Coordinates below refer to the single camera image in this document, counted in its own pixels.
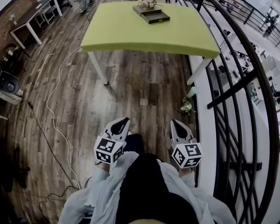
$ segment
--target table top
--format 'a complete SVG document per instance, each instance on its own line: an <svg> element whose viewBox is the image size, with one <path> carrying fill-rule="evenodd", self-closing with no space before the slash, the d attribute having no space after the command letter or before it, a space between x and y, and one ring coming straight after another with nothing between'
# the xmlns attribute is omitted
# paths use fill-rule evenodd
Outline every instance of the table top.
<svg viewBox="0 0 280 224"><path fill-rule="evenodd" d="M16 18L17 25L12 27L12 31L16 30L17 28L19 28L19 27L23 26L24 24L26 24L27 22L29 22L50 1L51 0L41 0L41 1L33 4L32 7L27 12L25 12L22 15L22 17L19 18L19 20L17 20L17 18Z"/></svg>
<svg viewBox="0 0 280 224"><path fill-rule="evenodd" d="M137 2L99 5L84 35L84 52L140 50L215 58L220 50L194 8L159 3L170 21L148 24L135 11Z"/></svg>

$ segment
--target dark tray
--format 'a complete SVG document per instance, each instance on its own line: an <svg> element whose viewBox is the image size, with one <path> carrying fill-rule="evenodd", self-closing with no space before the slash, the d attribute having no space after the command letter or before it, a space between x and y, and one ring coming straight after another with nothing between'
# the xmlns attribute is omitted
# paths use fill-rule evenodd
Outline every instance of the dark tray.
<svg viewBox="0 0 280 224"><path fill-rule="evenodd" d="M167 16L162 10L143 12L143 13L141 13L141 17L143 17L143 19L148 24L170 20L170 17Z"/></svg>

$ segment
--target wooden floor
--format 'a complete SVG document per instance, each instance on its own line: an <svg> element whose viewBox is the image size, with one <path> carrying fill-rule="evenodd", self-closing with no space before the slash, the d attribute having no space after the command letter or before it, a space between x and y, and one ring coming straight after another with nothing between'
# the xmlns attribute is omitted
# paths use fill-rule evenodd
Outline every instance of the wooden floor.
<svg viewBox="0 0 280 224"><path fill-rule="evenodd" d="M88 14L90 20L99 3L119 0L96 1ZM79 47L89 24L86 15L78 15L79 4L72 3L74 7L63 9L63 18L56 17L45 28L40 37L43 45L35 44L28 50L31 58L25 57L26 71L18 76L24 90L23 99L33 104L57 159L77 185L76 177L70 174L66 142L54 130L53 122L68 138L70 162L84 187L93 170L97 135L108 122L128 116L132 120L132 132L143 135L146 151L168 162L170 120L178 119L195 127L189 121L191 117L180 112L189 77L185 56L139 51L97 52L110 80L110 84L104 86L87 54L79 51L61 70L60 86L49 102L56 114L53 120L46 101L56 86L58 69ZM35 223L35 216L40 212L39 202L44 201L37 196L52 192L61 195L70 183L53 159L27 103L7 104L0 114L9 118L9 121L0 120L0 135L6 139L9 152L20 147L21 164L31 169L28 187L21 189L14 183L9 197L17 215ZM64 200L73 192L70 188L62 198L50 196L63 201L48 200L41 204L42 212L51 223L57 223Z"/></svg>

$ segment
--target small plant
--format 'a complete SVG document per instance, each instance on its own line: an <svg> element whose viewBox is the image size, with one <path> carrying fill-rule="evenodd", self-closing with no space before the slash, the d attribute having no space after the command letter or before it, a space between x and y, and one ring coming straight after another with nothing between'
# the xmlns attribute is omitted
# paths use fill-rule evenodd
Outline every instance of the small plant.
<svg viewBox="0 0 280 224"><path fill-rule="evenodd" d="M138 0L138 6L142 9L151 9L157 4L156 0Z"/></svg>
<svg viewBox="0 0 280 224"><path fill-rule="evenodd" d="M182 107L181 107L181 111L183 113L187 113L187 114L190 114L190 111L192 110L192 104L191 102L189 101L188 98L183 98L182 100Z"/></svg>
<svg viewBox="0 0 280 224"><path fill-rule="evenodd" d="M14 16L14 14L10 15L9 20L10 20L14 25L17 25L17 22L15 21L15 16Z"/></svg>
<svg viewBox="0 0 280 224"><path fill-rule="evenodd" d="M183 113L190 114L190 111L193 111L190 98L192 96L196 95L197 92L198 92L197 88L195 86L193 86L191 88L191 90L187 93L187 96L185 98L183 98L183 100L182 100L182 107L181 107L181 111Z"/></svg>

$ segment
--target brick wall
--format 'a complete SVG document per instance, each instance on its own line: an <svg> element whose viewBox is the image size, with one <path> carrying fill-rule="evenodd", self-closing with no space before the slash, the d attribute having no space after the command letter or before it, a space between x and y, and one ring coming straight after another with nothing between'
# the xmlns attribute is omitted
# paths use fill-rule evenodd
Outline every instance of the brick wall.
<svg viewBox="0 0 280 224"><path fill-rule="evenodd" d="M12 0L0 12L0 51L9 43L17 45L16 41L9 34L12 27L12 22L9 21L10 15L14 14L16 19L19 19L31 6L36 3L36 0ZM21 41L24 41L29 35L26 28L21 28L15 32Z"/></svg>

